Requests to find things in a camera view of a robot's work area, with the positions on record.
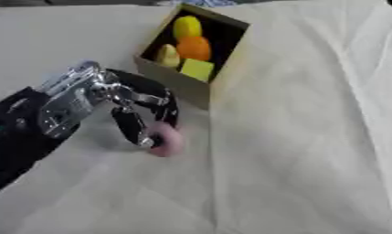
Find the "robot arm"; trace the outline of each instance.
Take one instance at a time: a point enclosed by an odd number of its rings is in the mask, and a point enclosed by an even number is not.
[[[163,146],[165,139],[147,131],[134,105],[150,109],[158,122],[177,124],[175,97],[163,85],[84,62],[39,88],[0,101],[0,189],[58,148],[106,101],[116,104],[111,115],[124,137],[143,149]]]

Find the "yellow cube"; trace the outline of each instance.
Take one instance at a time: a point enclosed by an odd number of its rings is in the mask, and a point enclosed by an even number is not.
[[[213,69],[214,63],[187,58],[180,72],[207,83]]]

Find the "open box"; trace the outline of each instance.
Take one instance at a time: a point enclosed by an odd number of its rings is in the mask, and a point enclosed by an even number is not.
[[[180,16],[195,16],[201,22],[203,37],[210,43],[212,54],[210,62],[215,67],[208,82],[169,69],[154,61],[157,51],[164,44],[176,45],[173,36],[173,23]],[[194,5],[179,5],[168,18],[159,26],[155,37],[144,49],[134,57],[138,71],[146,78],[157,80],[171,89],[175,95],[195,106],[208,110],[210,103],[210,88],[218,79],[224,79],[220,74],[226,68],[226,63],[233,55],[236,46],[245,35],[248,23],[223,16],[213,11]]]

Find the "white cloth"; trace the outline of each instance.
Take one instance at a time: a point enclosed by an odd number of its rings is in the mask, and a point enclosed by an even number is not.
[[[170,8],[0,8],[0,99],[84,59],[134,71]],[[392,233],[392,8],[216,9],[252,24],[185,151],[132,152],[98,111],[0,193],[0,233]]]

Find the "pink ball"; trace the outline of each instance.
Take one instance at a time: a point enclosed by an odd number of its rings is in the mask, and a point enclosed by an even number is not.
[[[164,122],[157,122],[149,128],[149,134],[160,134],[164,143],[156,148],[150,149],[151,154],[167,157],[172,154],[178,154],[183,149],[183,136],[172,126]]]

